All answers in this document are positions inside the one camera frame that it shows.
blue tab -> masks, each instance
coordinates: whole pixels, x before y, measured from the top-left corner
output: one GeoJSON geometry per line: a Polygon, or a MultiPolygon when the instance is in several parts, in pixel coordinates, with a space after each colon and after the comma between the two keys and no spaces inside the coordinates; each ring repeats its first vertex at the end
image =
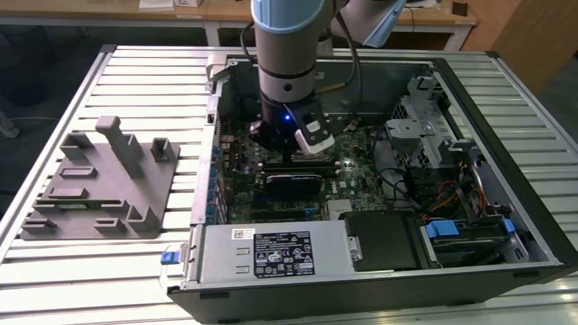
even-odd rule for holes
{"type": "Polygon", "coordinates": [[[162,252],[161,253],[161,264],[162,265],[174,265],[179,264],[179,252],[162,252]]]}
{"type": "Polygon", "coordinates": [[[432,228],[429,230],[429,236],[430,238],[438,237],[438,236],[458,236],[460,231],[458,227],[456,226],[456,222],[452,220],[437,220],[429,223],[432,228]]]}
{"type": "Polygon", "coordinates": [[[428,232],[428,237],[430,237],[430,238],[437,237],[437,231],[436,231],[434,225],[432,225],[432,224],[426,225],[426,232],[428,232]]]}
{"type": "Polygon", "coordinates": [[[515,234],[516,233],[516,227],[515,227],[513,221],[511,219],[505,219],[504,223],[505,223],[505,228],[507,228],[508,233],[511,235],[515,234]]]}

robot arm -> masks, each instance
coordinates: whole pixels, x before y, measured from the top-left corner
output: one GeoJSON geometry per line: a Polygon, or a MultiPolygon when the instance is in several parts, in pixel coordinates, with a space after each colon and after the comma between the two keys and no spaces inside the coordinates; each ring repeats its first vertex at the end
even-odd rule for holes
{"type": "Polygon", "coordinates": [[[353,29],[353,38],[380,44],[388,38],[406,0],[253,0],[256,39],[262,90],[264,121],[253,126],[258,142],[273,142],[274,150],[300,147],[316,154],[334,144],[316,101],[314,69],[317,43],[332,25],[342,33],[334,16],[342,17],[353,29]],[[272,135],[280,135],[276,141],[272,135]]]}

motherboard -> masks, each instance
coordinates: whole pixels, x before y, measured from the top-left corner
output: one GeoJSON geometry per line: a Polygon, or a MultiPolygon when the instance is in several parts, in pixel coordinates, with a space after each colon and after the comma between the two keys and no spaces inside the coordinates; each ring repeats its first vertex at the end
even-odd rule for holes
{"type": "MultiPolygon", "coordinates": [[[[344,118],[329,119],[340,122],[344,118]]],[[[334,146],[314,156],[294,153],[289,167],[281,152],[268,151],[250,139],[249,125],[232,121],[224,124],[228,223],[330,220],[336,203],[350,211],[388,208],[372,157],[377,127],[345,126],[334,146]],[[297,175],[304,184],[289,192],[272,193],[268,182],[277,175],[297,175]],[[310,190],[308,177],[318,188],[313,195],[296,197],[293,192],[310,190]]]]}

sticker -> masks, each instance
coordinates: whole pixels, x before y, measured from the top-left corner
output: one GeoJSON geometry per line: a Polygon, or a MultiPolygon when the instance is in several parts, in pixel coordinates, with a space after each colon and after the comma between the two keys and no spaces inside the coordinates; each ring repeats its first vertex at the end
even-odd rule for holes
{"type": "Polygon", "coordinates": [[[201,19],[204,18],[201,15],[178,15],[179,19],[201,19]]]}
{"type": "Polygon", "coordinates": [[[256,234],[256,276],[280,278],[316,274],[314,250],[309,232],[256,234]]]}
{"type": "Polygon", "coordinates": [[[234,229],[234,232],[232,234],[232,239],[253,239],[254,234],[256,234],[256,228],[234,229]]]}

screw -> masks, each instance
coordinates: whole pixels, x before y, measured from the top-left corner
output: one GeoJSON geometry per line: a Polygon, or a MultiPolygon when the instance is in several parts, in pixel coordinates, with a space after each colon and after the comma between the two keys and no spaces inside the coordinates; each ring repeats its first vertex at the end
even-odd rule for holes
{"type": "Polygon", "coordinates": [[[352,259],[353,259],[354,261],[360,261],[360,260],[362,259],[362,257],[361,257],[360,254],[358,254],[358,250],[357,250],[357,249],[353,249],[353,250],[352,250],[352,259]]]}

